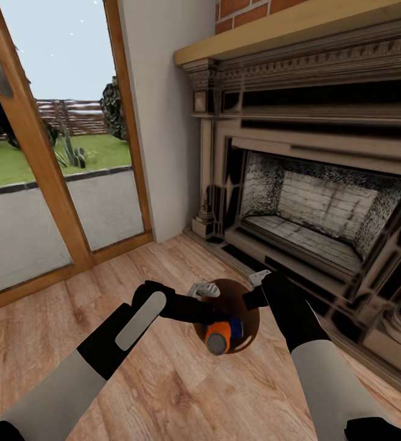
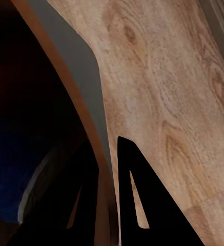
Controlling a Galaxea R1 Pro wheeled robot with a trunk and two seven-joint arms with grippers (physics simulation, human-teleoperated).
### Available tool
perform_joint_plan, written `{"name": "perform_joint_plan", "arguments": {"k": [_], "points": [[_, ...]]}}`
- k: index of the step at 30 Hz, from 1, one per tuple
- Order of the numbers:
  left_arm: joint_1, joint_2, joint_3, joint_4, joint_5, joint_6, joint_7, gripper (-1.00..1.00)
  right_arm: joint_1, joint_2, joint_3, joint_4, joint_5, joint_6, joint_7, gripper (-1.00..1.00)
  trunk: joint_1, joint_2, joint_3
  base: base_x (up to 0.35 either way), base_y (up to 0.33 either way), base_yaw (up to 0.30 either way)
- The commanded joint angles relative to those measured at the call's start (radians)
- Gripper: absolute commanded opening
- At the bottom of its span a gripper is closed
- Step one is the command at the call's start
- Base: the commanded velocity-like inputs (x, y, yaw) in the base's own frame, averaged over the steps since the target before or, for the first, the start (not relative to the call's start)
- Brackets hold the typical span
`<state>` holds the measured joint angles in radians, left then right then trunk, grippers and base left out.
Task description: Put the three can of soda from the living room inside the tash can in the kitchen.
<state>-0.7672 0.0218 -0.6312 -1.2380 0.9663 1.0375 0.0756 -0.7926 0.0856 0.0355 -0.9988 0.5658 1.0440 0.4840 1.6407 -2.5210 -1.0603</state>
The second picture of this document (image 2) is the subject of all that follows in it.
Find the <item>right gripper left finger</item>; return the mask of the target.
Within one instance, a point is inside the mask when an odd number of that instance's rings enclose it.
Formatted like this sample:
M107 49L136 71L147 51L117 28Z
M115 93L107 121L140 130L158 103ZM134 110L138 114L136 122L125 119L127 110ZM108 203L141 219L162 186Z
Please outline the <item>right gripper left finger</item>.
M6 246L94 246L99 167L82 142ZM71 228L67 228L77 196Z

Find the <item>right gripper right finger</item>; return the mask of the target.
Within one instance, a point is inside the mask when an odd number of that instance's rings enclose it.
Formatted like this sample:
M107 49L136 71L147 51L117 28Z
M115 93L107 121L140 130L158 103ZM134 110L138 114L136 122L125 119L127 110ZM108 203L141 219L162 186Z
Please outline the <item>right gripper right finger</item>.
M205 246L138 146L117 139L121 246ZM132 173L149 229L138 226Z

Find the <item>can of soda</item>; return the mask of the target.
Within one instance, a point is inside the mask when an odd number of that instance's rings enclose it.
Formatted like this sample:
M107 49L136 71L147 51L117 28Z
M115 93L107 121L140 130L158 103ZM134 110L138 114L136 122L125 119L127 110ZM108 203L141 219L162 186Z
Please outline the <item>can of soda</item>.
M23 223L63 168L65 148L0 115L0 221Z
M0 47L0 115L54 88L58 73L40 44Z

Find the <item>trash can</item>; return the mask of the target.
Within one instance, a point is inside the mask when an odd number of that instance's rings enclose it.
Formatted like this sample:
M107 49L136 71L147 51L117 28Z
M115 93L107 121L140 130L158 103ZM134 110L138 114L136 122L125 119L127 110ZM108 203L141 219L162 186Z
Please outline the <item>trash can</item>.
M63 168L89 139L98 167L94 246L118 246L119 224L103 93L96 57L46 0L0 0L0 47L40 44L58 73L49 92L3 115L65 148ZM67 228L73 226L81 187ZM0 221L0 246L21 226Z

